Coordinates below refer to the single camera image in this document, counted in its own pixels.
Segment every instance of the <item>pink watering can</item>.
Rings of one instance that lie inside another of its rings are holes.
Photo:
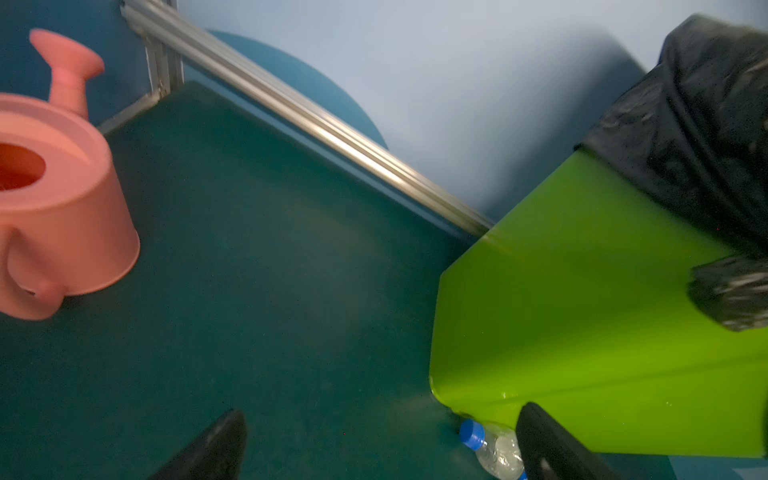
[[[51,66],[51,94],[0,94],[0,310],[40,320],[65,295],[122,278],[139,238],[107,141],[88,122],[85,81],[104,62],[46,30],[29,40]]]

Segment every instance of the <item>blue bottle cap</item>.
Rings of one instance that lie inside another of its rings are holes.
[[[485,443],[485,429],[475,420],[466,419],[458,430],[458,439],[472,450],[479,450]]]

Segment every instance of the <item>green floor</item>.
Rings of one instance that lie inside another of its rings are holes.
[[[141,257],[0,319],[0,478],[141,480],[223,411],[241,478],[487,478],[429,393],[466,245],[202,87],[108,138]]]

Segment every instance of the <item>trash can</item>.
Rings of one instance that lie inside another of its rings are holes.
[[[432,391],[510,426],[537,402],[596,452],[764,456],[768,329],[686,294],[730,253],[578,151],[443,273]]]

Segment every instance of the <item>clear plastic water bottle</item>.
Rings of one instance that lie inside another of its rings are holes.
[[[499,480],[527,478],[523,471],[518,437],[513,430],[466,419],[458,431],[458,439],[474,450],[480,465]]]

